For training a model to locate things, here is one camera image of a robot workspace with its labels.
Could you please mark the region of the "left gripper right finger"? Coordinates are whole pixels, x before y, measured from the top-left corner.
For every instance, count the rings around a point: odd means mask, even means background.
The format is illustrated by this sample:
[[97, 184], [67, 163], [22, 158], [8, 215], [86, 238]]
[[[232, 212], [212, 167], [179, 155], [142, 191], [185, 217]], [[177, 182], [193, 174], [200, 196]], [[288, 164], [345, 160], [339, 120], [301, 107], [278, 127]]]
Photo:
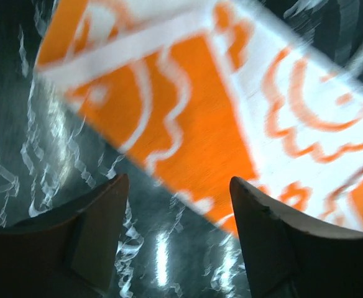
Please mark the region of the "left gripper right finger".
[[363, 297], [363, 232], [306, 215], [239, 177], [229, 191], [252, 297]]

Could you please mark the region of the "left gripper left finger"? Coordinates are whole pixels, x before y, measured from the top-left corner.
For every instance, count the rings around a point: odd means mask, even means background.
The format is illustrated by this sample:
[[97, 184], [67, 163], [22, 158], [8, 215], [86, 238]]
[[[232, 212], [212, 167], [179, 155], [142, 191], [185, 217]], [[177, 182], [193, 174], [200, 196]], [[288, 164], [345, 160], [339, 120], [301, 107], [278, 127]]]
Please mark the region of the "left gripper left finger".
[[0, 297], [104, 297], [126, 211], [117, 175], [60, 207], [0, 227]]

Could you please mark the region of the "orange white patterned towel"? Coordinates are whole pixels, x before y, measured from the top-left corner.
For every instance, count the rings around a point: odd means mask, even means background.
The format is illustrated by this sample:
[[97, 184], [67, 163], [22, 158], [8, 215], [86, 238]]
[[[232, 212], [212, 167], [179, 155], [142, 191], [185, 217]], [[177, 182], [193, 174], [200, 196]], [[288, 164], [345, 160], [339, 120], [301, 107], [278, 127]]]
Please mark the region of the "orange white patterned towel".
[[270, 13], [233, 1], [60, 1], [35, 67], [229, 232], [233, 176], [363, 231], [363, 88]]

